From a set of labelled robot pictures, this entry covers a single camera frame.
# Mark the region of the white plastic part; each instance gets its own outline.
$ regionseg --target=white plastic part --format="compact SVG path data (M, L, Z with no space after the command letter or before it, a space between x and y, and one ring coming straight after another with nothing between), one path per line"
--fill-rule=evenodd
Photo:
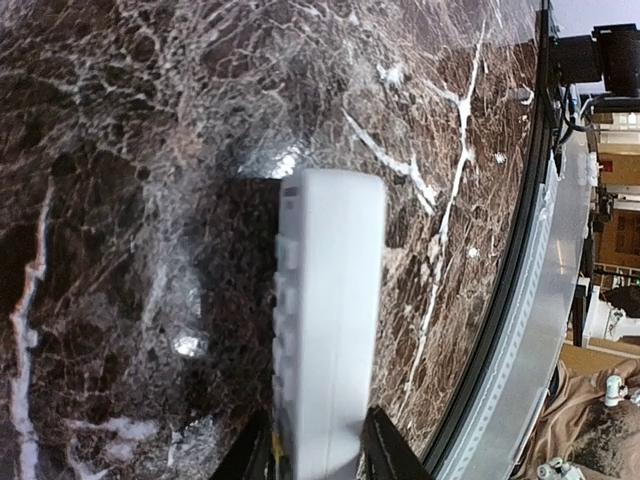
M285 178L277 238L274 418L293 480L353 480L378 321L386 193L371 175Z
M540 465L537 474L538 480L585 480L582 470L560 457Z
M604 397L604 404L607 407L615 407L620 403L620 400L624 400L627 393L628 389L624 386L622 378L618 375L611 375L607 378L607 393Z

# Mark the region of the brown fabric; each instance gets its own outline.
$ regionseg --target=brown fabric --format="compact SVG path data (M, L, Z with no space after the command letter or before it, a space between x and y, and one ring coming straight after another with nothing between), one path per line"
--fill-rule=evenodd
M640 388L640 360L592 376L578 375L562 362L559 371L558 395L540 415L513 478L535 480L538 465L563 457L587 480L639 480L640 407L629 401L605 407L604 391L610 375L620 375L631 394Z

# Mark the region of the brown marble countertop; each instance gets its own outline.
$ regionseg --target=brown marble countertop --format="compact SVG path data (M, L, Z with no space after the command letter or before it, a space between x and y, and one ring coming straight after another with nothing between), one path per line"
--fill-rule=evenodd
M537 7L0 5L0 478L208 478L270 404L304 167L387 184L372 402L421 451L507 240Z

